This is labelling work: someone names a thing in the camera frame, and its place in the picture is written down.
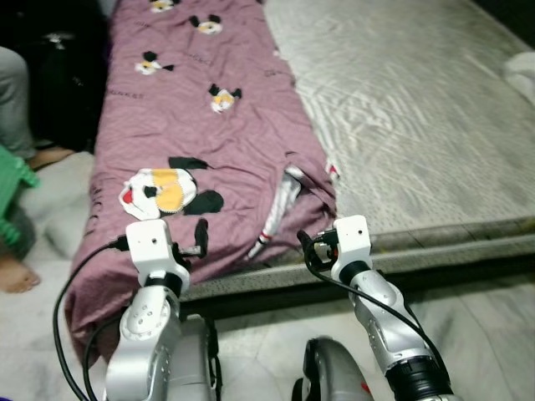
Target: black wire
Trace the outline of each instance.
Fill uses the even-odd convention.
[[[89,337],[89,341],[85,345],[85,351],[84,351],[84,359],[82,361],[82,370],[84,372],[84,385],[85,385],[85,391],[87,391],[87,394],[89,395],[90,401],[99,401],[97,397],[94,395],[93,386],[91,386],[91,379],[89,377],[89,355],[91,354],[91,346],[93,345],[93,342],[96,340],[96,338],[99,336],[99,334],[106,329],[107,327],[111,326],[112,324],[115,324],[118,322],[121,318],[121,315],[114,316],[111,319],[107,320],[106,322],[102,323],[92,334],[91,337]]]
[[[85,257],[85,259],[82,260],[82,262],[79,264],[76,270],[74,270],[73,274],[70,275],[69,279],[65,283],[64,287],[59,293],[58,299],[56,300],[56,304],[53,307],[53,318],[52,318],[53,341],[56,346],[56,352],[58,353],[59,365],[65,376],[65,379],[67,380],[69,387],[71,388],[71,390],[73,390],[73,393],[76,395],[76,397],[80,401],[89,401],[89,400],[87,399],[82,389],[78,386],[78,384],[74,380],[73,375],[69,370],[69,366],[67,365],[67,361],[65,360],[64,349],[61,345],[61,338],[59,336],[59,307],[61,305],[61,301],[63,300],[65,296],[65,293],[69,289],[74,278],[78,275],[80,270],[82,270],[82,268],[87,264],[87,262],[90,261],[95,255],[101,253],[104,249],[112,248],[114,247],[114,245],[115,243],[112,242],[110,244],[101,246],[100,248],[91,252],[87,257]]]
[[[318,244],[318,243],[321,243],[321,242],[323,242],[323,241],[321,241],[321,239],[315,238],[311,242],[309,242],[309,244],[305,248],[305,251],[304,251],[304,262],[305,262],[305,265],[308,268],[308,271],[311,272],[315,277],[317,277],[318,279],[320,279],[320,280],[322,280],[324,282],[328,282],[330,284],[334,284],[335,286],[343,288],[346,291],[352,292],[353,294],[355,294],[358,297],[362,297],[365,300],[370,301],[374,305],[386,310],[388,313],[390,313],[394,317],[397,317],[404,324],[406,324],[411,329],[413,329],[416,332],[416,334],[418,334],[422,338],[422,340],[424,340],[425,343],[427,343],[427,346],[431,349],[431,351],[435,355],[436,361],[438,362],[440,369],[442,371],[444,371],[444,374],[447,377],[447,381],[450,382],[450,375],[449,375],[449,373],[448,373],[448,371],[446,369],[446,364],[444,363],[444,360],[442,359],[441,353],[438,352],[438,349],[436,349],[435,344],[431,341],[431,339],[429,337],[427,337],[427,334],[425,334],[424,331],[421,328],[416,326],[413,322],[411,322],[409,319],[407,319],[405,316],[403,316],[401,313],[399,313],[395,309],[389,307],[388,305],[385,305],[381,301],[376,300],[375,298],[373,298],[372,296],[366,294],[365,292],[359,291],[359,290],[357,290],[355,288],[352,288],[350,286],[346,286],[345,284],[343,284],[341,282],[337,282],[337,281],[333,280],[330,277],[326,277],[326,276],[320,274],[319,272],[317,272],[316,270],[313,269],[312,265],[310,264],[310,260],[309,260],[310,258],[308,256],[308,254],[311,254],[313,252],[315,257],[317,257],[316,251],[314,249],[314,245]]]

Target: cartoon dog print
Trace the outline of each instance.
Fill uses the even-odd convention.
[[[205,21],[204,23],[200,22],[199,18],[195,15],[190,17],[190,22],[191,25],[197,28],[197,31],[205,33],[206,35],[215,35],[223,30],[221,18],[214,14],[210,14],[208,16],[208,21]]]
[[[154,52],[144,52],[143,53],[143,61],[141,63],[135,64],[135,71],[138,73],[142,73],[143,75],[152,75],[159,69],[165,69],[167,71],[172,71],[175,68],[175,65],[169,64],[165,67],[162,67],[160,63],[158,63],[156,60],[158,59],[158,55]]]
[[[198,193],[189,170],[206,170],[205,161],[170,157],[170,169],[141,169],[125,182],[119,202],[138,220],[159,219],[181,212],[183,215],[217,213],[223,207],[222,196],[214,190]]]
[[[212,84],[208,89],[211,94],[211,109],[216,113],[221,113],[223,110],[228,110],[236,102],[236,99],[242,98],[242,90],[234,89],[234,92],[229,93],[226,89],[220,89],[217,85]]]
[[[181,0],[149,0],[150,10],[153,13],[163,13],[164,11],[172,10],[173,7],[180,3]]]

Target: pink blanket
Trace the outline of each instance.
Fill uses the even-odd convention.
[[[325,154],[258,1],[128,0],[113,22],[93,206],[74,266],[145,218],[165,218],[173,240],[192,246],[202,215],[208,257],[194,261],[192,280],[244,267],[289,166],[301,192],[254,260],[332,222]],[[82,270],[65,305],[79,355],[137,287],[128,252],[104,251]]]

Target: bare foot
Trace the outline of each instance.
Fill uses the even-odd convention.
[[[30,168],[36,171],[42,169],[46,165],[57,163],[73,153],[74,150],[54,146],[53,148],[38,150],[37,154],[33,158],[26,161],[28,162]]]
[[[15,257],[0,256],[0,290],[26,292],[40,282],[39,277]]]

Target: green object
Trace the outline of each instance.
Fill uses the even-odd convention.
[[[21,182],[38,186],[39,178],[23,159],[0,145],[0,237],[9,246],[20,238],[20,232],[7,220],[6,213]]]

